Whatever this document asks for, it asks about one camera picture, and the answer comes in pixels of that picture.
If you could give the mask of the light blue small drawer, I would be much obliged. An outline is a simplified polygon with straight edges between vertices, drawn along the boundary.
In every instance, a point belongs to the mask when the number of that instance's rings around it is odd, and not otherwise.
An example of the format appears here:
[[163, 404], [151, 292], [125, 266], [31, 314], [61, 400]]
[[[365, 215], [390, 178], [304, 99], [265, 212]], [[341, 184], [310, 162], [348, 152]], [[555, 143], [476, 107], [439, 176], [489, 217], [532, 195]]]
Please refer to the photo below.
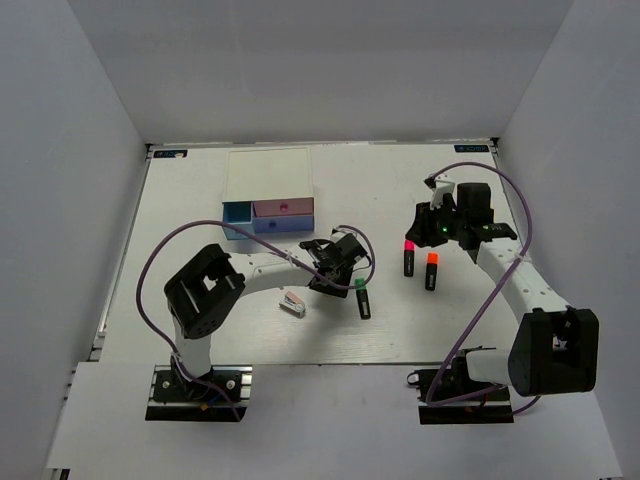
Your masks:
[[[225, 223], [254, 234], [253, 219], [253, 205], [251, 202], [225, 202], [223, 204], [223, 221]], [[246, 235], [228, 227], [224, 227], [223, 232], [229, 241], [247, 239]]]

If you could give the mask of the orange cap black highlighter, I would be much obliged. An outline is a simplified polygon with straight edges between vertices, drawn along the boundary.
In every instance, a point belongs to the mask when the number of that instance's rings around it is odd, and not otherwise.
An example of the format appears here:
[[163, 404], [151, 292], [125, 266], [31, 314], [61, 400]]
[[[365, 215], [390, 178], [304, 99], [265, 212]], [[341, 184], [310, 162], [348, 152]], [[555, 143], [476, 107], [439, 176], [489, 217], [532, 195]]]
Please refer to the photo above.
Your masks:
[[439, 255], [436, 252], [429, 252], [426, 257], [425, 289], [434, 291], [436, 289]]

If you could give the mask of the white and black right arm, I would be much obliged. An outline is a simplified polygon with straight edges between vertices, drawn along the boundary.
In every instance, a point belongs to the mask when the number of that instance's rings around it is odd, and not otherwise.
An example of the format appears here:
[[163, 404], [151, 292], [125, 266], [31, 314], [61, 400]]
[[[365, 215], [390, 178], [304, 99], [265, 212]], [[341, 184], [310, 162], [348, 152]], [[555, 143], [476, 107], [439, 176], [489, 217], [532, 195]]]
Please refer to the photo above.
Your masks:
[[457, 184], [445, 176], [426, 184], [432, 197], [417, 204], [407, 240], [421, 248], [456, 242], [495, 283], [518, 322], [508, 350], [456, 352], [453, 390], [466, 399], [491, 385], [523, 397], [593, 390], [599, 344], [593, 311], [571, 306], [526, 260], [515, 231], [495, 222], [488, 184]]

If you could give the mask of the pink cap black highlighter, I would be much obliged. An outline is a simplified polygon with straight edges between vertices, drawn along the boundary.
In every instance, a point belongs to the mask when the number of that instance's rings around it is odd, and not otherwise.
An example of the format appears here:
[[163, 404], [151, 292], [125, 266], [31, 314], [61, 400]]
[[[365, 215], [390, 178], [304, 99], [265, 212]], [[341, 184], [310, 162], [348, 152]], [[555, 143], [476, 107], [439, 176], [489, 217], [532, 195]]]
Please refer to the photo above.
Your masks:
[[415, 244], [409, 240], [404, 241], [403, 250], [403, 274], [405, 277], [413, 277], [415, 268]]

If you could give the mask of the pink drawer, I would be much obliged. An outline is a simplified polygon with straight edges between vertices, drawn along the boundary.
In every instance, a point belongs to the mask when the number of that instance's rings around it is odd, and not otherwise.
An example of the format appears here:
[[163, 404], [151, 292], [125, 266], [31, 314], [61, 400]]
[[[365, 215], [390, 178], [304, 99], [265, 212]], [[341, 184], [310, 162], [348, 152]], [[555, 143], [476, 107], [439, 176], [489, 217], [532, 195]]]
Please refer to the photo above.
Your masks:
[[314, 198], [270, 199], [253, 202], [256, 217], [312, 215]]

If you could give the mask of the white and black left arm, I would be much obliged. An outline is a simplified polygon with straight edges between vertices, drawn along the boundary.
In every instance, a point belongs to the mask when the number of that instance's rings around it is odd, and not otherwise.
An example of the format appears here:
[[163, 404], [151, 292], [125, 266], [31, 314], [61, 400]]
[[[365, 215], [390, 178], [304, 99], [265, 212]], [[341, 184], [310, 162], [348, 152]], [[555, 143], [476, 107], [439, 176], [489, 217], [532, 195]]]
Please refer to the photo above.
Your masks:
[[202, 248], [164, 286], [183, 367], [177, 387], [191, 399], [209, 392], [211, 335], [240, 298], [281, 287], [344, 298], [354, 267], [366, 257], [356, 236], [343, 232], [329, 240], [303, 241], [280, 254], [226, 253], [218, 244]]

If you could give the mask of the green cap black highlighter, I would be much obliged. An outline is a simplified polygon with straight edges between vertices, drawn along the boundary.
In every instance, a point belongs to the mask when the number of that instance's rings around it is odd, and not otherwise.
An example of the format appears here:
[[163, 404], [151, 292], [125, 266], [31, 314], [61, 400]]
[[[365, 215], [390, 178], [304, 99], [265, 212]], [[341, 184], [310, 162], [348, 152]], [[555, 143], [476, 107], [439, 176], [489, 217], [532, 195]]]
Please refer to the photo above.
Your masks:
[[354, 285], [356, 286], [355, 294], [360, 318], [362, 320], [369, 320], [371, 318], [371, 304], [365, 285], [365, 279], [356, 278], [354, 280]]

